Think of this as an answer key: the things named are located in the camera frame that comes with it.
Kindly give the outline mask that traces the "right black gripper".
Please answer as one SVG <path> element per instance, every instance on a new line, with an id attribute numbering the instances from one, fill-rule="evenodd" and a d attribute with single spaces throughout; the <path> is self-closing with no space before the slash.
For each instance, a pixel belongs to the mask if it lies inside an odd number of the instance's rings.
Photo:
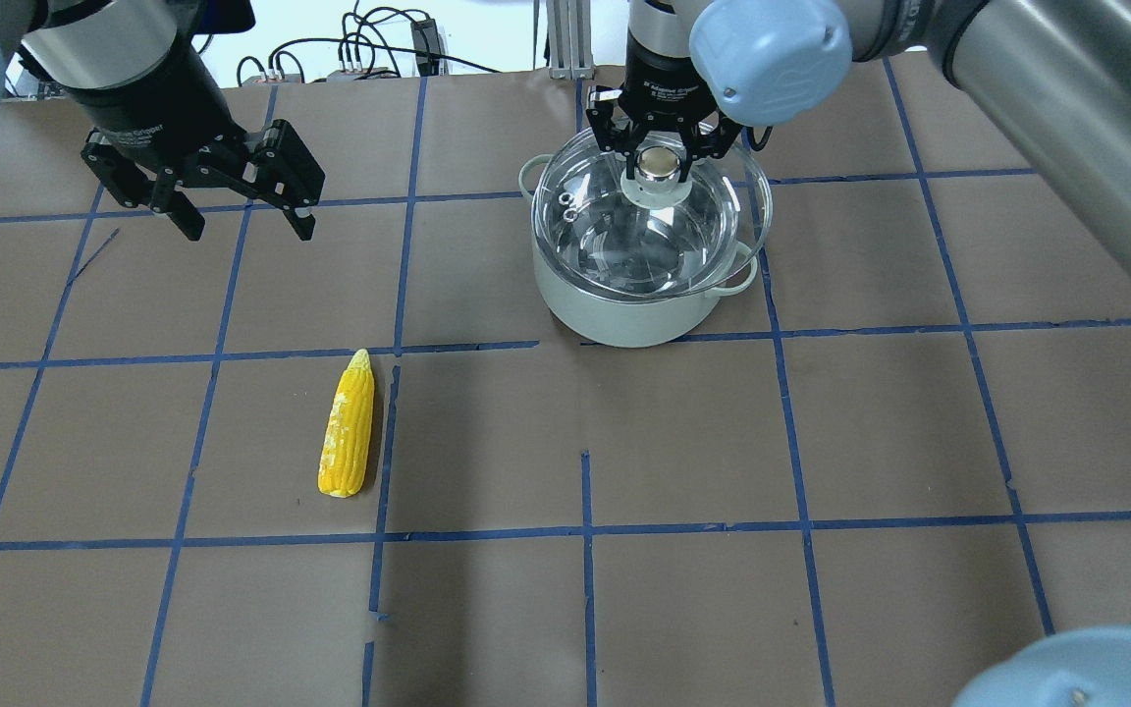
<path id="1" fill-rule="evenodd" d="M 632 29 L 623 84 L 593 86 L 585 118 L 598 147 L 620 155 L 625 181 L 640 178 L 641 146 L 650 133 L 677 135 L 677 183 L 687 184 L 696 162 L 726 156 L 742 131 L 724 115 L 685 49 L 645 41 Z"/>

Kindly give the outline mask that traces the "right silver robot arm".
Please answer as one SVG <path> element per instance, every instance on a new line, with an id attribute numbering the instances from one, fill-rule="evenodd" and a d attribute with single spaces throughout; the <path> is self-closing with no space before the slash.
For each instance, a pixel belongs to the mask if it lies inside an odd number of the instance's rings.
<path id="1" fill-rule="evenodd" d="M 946 68 L 1033 173 L 884 181 L 930 325 L 808 308 L 766 331 L 584 348 L 588 701 L 1100 704 L 1131 676 L 1131 1 L 988 1 Z"/>

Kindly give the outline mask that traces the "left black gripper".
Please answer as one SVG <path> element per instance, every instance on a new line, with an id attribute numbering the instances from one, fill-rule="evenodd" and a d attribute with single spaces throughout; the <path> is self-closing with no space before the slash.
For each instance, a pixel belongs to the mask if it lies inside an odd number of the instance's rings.
<path id="1" fill-rule="evenodd" d="M 284 118 L 260 133 L 238 126 L 179 21 L 41 20 L 23 49 L 90 118 L 81 157 L 118 202 L 201 239 L 205 218 L 183 191 L 226 189 L 314 236 L 322 166 Z"/>

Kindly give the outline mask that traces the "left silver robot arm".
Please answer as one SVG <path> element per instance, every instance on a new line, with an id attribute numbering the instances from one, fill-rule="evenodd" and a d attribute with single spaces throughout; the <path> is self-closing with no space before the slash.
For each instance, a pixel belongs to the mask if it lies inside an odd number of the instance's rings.
<path id="1" fill-rule="evenodd" d="M 6 66 L 26 53 L 89 118 L 81 159 L 116 202 L 197 241 L 205 218 L 189 190 L 225 189 L 309 241 L 322 166 L 287 121 L 239 126 L 192 36 L 166 1 L 0 1 L 0 100 Z"/>

